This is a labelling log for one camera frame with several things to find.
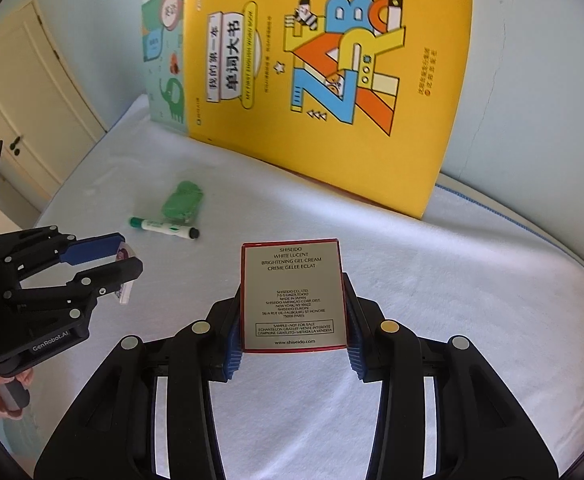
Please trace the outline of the yellow children's word book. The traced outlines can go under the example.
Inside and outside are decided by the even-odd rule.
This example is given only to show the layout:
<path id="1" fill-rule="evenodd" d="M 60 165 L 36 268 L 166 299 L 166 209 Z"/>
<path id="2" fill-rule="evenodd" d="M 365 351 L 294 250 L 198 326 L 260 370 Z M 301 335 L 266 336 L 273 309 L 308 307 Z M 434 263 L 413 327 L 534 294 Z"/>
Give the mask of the yellow children's word book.
<path id="1" fill-rule="evenodd" d="M 421 218 L 473 0 L 183 0 L 191 138 Z"/>

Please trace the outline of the green white marker pen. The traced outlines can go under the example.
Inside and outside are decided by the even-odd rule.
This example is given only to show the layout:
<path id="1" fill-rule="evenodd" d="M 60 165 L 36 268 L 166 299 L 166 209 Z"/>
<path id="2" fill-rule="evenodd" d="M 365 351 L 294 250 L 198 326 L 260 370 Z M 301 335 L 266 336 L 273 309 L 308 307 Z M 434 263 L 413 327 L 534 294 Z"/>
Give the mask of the green white marker pen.
<path id="1" fill-rule="evenodd" d="M 177 236 L 184 240 L 197 240 L 200 237 L 200 231 L 194 226 L 183 226 L 182 224 L 142 219 L 139 217 L 130 217 L 129 226 L 134 229 Z"/>

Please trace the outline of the white room door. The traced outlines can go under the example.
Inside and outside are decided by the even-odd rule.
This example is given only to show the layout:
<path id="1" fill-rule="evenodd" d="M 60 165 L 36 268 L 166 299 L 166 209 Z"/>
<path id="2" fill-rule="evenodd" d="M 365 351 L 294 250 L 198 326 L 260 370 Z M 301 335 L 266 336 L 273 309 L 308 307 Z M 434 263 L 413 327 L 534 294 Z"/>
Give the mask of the white room door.
<path id="1" fill-rule="evenodd" d="M 0 140 L 4 176 L 37 210 L 106 129 L 76 86 L 35 0 L 0 20 Z"/>

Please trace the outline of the green leaf plastic bag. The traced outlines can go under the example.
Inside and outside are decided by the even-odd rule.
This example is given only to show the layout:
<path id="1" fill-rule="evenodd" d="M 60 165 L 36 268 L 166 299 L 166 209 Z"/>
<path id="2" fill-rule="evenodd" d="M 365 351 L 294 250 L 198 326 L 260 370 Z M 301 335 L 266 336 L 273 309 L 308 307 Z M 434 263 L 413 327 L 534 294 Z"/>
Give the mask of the green leaf plastic bag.
<path id="1" fill-rule="evenodd" d="M 199 212 L 203 197 L 199 185 L 192 181 L 181 181 L 165 200 L 162 215 L 171 222 L 190 224 Z"/>

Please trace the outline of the white red cream box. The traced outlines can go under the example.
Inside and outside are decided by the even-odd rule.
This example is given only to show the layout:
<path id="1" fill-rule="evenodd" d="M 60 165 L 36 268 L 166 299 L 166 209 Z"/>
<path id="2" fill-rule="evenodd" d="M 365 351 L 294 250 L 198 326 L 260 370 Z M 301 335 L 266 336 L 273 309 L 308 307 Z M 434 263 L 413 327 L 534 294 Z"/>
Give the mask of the white red cream box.
<path id="1" fill-rule="evenodd" d="M 344 349 L 346 299 L 339 241 L 245 243 L 241 332 L 247 353 Z"/>

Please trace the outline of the teal elephant exercise book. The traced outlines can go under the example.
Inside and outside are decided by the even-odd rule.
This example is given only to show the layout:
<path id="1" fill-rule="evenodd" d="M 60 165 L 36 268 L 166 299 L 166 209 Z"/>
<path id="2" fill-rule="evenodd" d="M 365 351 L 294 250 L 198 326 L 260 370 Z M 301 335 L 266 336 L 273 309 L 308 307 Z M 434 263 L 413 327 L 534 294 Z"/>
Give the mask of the teal elephant exercise book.
<path id="1" fill-rule="evenodd" d="M 183 0 L 141 6 L 143 75 L 153 122 L 185 133 Z"/>

